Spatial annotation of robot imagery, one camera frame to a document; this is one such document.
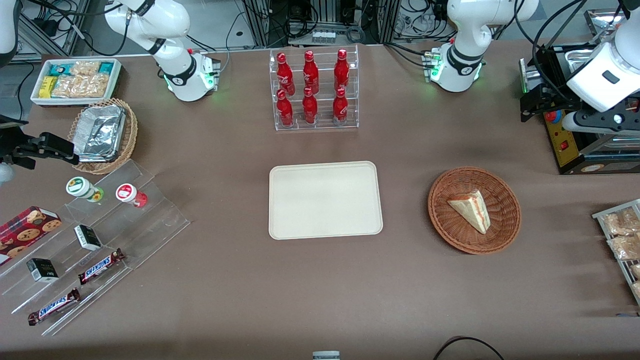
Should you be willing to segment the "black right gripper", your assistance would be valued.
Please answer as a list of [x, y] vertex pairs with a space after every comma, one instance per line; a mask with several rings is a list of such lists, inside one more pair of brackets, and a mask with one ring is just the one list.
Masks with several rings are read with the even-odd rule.
[[72, 166], [77, 166], [80, 162], [78, 155], [74, 153], [74, 144], [53, 133], [43, 132], [39, 137], [28, 136], [22, 132], [1, 133], [1, 163], [34, 170], [34, 158], [55, 158]]

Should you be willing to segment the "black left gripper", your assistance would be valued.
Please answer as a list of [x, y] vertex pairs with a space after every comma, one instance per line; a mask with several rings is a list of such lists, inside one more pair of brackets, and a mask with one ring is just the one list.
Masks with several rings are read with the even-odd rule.
[[553, 89], [544, 80], [535, 80], [534, 84], [534, 94], [523, 94], [519, 98], [521, 123], [547, 112], [581, 109], [583, 101], [569, 87], [562, 85]]

